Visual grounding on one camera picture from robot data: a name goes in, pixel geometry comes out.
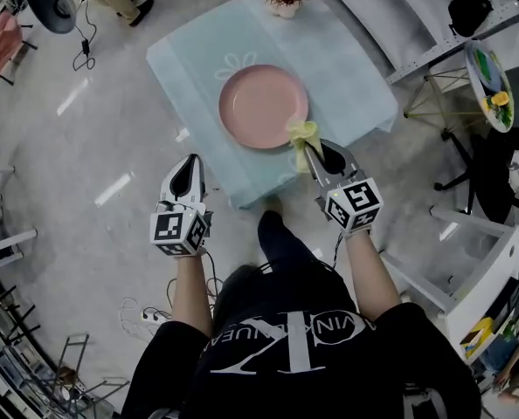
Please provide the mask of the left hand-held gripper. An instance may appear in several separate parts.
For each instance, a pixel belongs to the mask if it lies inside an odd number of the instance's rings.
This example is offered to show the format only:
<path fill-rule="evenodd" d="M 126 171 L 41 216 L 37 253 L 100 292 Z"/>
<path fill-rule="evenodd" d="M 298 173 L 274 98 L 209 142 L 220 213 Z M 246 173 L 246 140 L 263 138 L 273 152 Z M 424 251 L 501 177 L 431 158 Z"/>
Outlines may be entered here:
<path fill-rule="evenodd" d="M 197 154 L 187 155 L 163 179 L 161 201 L 150 215 L 150 243 L 173 258 L 197 256 L 210 235 L 213 212 L 202 202 L 180 202 L 177 199 L 182 196 L 204 199 L 204 195 L 202 160 Z"/>

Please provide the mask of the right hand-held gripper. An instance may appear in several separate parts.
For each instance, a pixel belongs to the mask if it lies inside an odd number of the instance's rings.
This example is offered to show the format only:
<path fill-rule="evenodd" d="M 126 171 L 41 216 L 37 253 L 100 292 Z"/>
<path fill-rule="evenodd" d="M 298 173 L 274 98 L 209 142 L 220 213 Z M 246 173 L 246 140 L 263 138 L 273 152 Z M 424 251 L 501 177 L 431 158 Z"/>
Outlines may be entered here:
<path fill-rule="evenodd" d="M 358 169 L 354 155 L 333 141 L 320 140 L 322 155 L 305 143 L 305 156 L 312 177 L 320 185 L 316 199 L 322 212 L 343 234 L 369 229 L 384 206 L 372 177 Z"/>

